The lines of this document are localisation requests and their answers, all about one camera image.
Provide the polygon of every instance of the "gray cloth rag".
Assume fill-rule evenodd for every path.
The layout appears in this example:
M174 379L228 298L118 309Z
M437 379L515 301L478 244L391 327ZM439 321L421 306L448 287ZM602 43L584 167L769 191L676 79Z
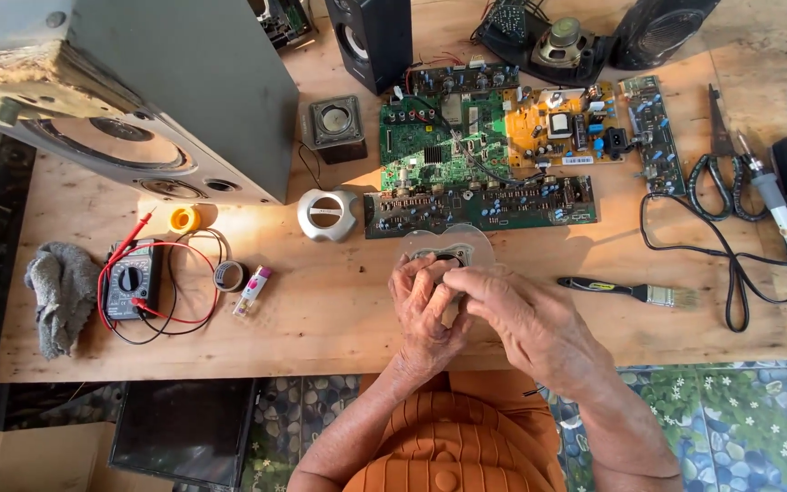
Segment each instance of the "gray cloth rag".
M100 272L82 248L57 241L38 247L26 267L23 281L38 299L38 347L48 361L69 354L96 305Z

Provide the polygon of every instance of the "cardboard box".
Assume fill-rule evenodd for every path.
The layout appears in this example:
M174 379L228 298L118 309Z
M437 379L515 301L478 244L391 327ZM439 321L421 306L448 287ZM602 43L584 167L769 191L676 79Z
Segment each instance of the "cardboard box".
M172 482L107 467L109 422L0 432L0 492L171 492Z

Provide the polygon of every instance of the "hand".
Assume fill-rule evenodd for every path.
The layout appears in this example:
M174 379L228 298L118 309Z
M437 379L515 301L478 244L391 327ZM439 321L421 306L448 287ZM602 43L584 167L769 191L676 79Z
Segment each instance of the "hand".
M455 269L444 283L468 294L466 311L499 333L510 364L558 395L589 400L618 379L612 354L556 287L534 285L503 265Z
M418 386L442 372L466 347L472 317L466 314L462 302L451 328L443 325L443 313L457 292L448 285L434 286L435 281L458 264L457 260L436 261L432 253L411 262L403 255L388 281L405 339L398 356L402 369Z

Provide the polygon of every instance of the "wooden workbench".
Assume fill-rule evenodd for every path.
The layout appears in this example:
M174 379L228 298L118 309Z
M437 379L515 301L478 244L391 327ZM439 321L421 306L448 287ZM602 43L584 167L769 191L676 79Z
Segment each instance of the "wooden workbench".
M587 27L612 32L626 4L624 0L552 0L547 2L547 13L552 18L574 15ZM415 59L419 53L428 57L440 51L453 51L462 58L482 53L492 59L483 47L463 42L484 6L484 0L415 1ZM374 191L379 181L375 124L379 99L344 72L328 19L320 19L318 24L321 32L314 41L284 50L281 57L299 85L303 101L358 95L370 150L369 158L362 161L322 164L322 184L346 183L358 193ZM674 61L653 73L661 78L683 161L694 163L708 151L708 83L721 89L730 128L748 131L754 147L771 144L787 133L787 4L772 0L721 2ZM602 79L617 81L625 75L606 72ZM543 85L528 82L530 77L523 74L522 78L533 87ZM639 168L636 152L628 155L624 164L569 167L569 173L592 176L601 221L490 234L497 261L537 280L584 274L625 284L648 282L700 290L703 305L693 313L644 306L624 297L576 293L580 312L615 355L617 364L787 358L787 307L750 296L749 331L731 333L723 325L726 260L678 251L651 252L643 246L638 204L645 186L633 178ZM174 236L164 227L170 205L63 162L56 155L39 152L10 287L0 347L0 382L379 371L400 341L386 286L399 240L367 241L358 229L341 244L309 241L296 223L295 202L312 185L295 152L289 206L202 208L205 224L213 221L213 228L225 235L234 259L251 267L262 263L275 271L254 317L238 319L230 314L237 294L227 294L207 328L133 347L108 333L94 313L72 356L47 362L38 353L35 296L22 282L26 264L40 243L71 241L102 258L109 244L136 223L137 214L157 205L160 207L143 235ZM713 195L712 190L706 194L707 207L713 203ZM705 225L672 202L651 204L648 216L651 234L658 241L718 247ZM729 219L719 227L736 251L781 257L782 241L770 220L756 226ZM197 239L191 245L207 253L216 251L210 240ZM209 271L184 252L178 252L176 264L177 279L184 287L180 297L185 299L177 313L199 317L207 309L213 289ZM769 295L787 294L787 269L756 263L747 268ZM152 334L136 323L123 330L137 340ZM506 356L493 330L477 326L470 339L453 369L506 367Z

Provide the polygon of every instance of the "black brush handle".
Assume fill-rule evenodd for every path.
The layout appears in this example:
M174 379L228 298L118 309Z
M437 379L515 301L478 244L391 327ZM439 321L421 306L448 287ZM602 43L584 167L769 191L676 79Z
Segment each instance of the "black brush handle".
M603 282L602 280L595 280L594 278L561 277L558 278L558 284L576 291L605 292L612 294L625 294L628 296L633 295L632 287L628 287L627 285L612 284L611 282Z

